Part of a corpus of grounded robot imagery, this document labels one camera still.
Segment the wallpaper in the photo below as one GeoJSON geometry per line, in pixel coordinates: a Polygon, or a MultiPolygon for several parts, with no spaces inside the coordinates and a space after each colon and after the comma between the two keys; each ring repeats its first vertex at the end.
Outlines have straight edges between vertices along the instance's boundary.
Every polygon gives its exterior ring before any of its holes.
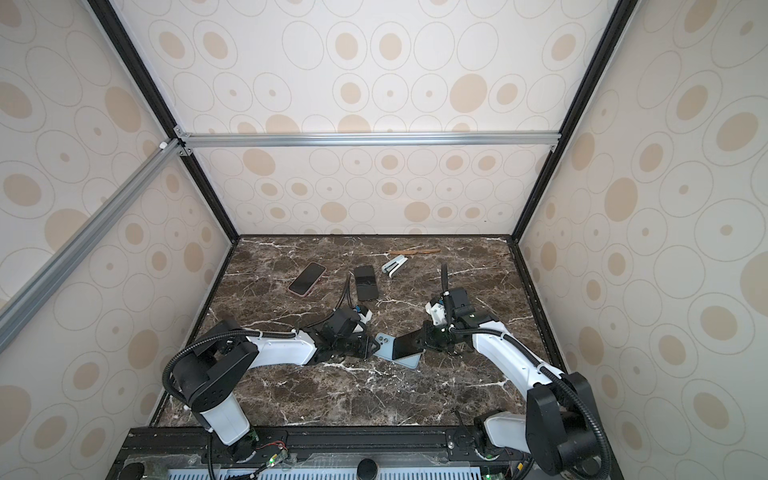
{"type": "Polygon", "coordinates": [[[113,0],[197,133],[558,130],[606,0],[113,0]]]}
{"type": "Polygon", "coordinates": [[[165,135],[74,0],[0,3],[0,308],[165,135]]]}
{"type": "Polygon", "coordinates": [[[0,478],[99,480],[144,426],[229,241],[179,160],[0,355],[0,478]]]}
{"type": "Polygon", "coordinates": [[[240,234],[507,233],[549,146],[196,152],[240,234]]]}
{"type": "Polygon", "coordinates": [[[651,0],[525,233],[630,480],[768,475],[768,2],[651,0]]]}

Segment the white clip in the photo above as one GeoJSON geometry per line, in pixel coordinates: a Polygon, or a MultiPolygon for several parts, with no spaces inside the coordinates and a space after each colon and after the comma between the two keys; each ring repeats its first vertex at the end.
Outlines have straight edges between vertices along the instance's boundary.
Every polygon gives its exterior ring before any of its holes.
{"type": "Polygon", "coordinates": [[[400,270],[400,267],[408,261],[408,258],[406,258],[405,255],[398,255],[397,257],[391,259],[389,262],[384,263],[384,266],[382,266],[382,272],[389,275],[389,278],[392,278],[397,274],[397,271],[400,270]]]}

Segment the pink smartphone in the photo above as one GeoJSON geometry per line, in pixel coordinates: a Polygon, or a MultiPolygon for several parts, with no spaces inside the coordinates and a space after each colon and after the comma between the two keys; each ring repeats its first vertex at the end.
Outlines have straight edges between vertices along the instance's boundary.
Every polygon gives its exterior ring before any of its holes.
{"type": "Polygon", "coordinates": [[[307,296],[312,287],[315,286],[315,283],[317,283],[317,280],[320,280],[320,277],[323,275],[323,273],[325,273],[325,271],[326,268],[324,266],[320,265],[319,263],[310,262],[304,271],[299,273],[299,276],[296,277],[293,282],[291,282],[291,284],[288,286],[288,290],[298,296],[307,296]]]}

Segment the brown marble surface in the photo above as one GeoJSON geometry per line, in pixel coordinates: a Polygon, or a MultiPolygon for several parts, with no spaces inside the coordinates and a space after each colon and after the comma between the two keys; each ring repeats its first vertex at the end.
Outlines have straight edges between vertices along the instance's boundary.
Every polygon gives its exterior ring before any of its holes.
{"type": "MultiPolygon", "coordinates": [[[[379,298],[369,331],[400,336],[420,328],[425,303],[440,291],[440,263],[451,286],[463,286],[478,310],[496,314],[525,345],[547,358],[505,239],[478,237],[245,238],[219,286],[200,331],[231,313],[243,327],[288,331],[324,318],[341,294],[346,273],[373,265],[379,298]],[[439,247],[411,256],[394,279],[381,273],[387,250],[439,247]],[[327,267],[312,293],[287,291],[310,261],[327,267]]],[[[254,425],[454,425],[492,409],[523,413],[525,401],[478,353],[451,357],[425,352],[411,370],[378,357],[318,366],[251,369],[235,388],[254,425]]],[[[159,426],[196,425],[178,402],[166,404],[159,426]]]]}

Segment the black smartphone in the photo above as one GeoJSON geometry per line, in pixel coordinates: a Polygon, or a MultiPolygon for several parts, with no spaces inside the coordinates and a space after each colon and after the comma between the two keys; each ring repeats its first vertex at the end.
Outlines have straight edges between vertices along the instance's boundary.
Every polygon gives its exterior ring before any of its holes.
{"type": "Polygon", "coordinates": [[[306,296],[325,271],[326,268],[324,266],[319,263],[310,262],[304,271],[299,273],[299,276],[290,283],[288,290],[298,296],[306,296]]]}
{"type": "Polygon", "coordinates": [[[358,266],[354,269],[357,301],[365,302],[379,298],[376,288],[376,271],[370,265],[358,266]]]}

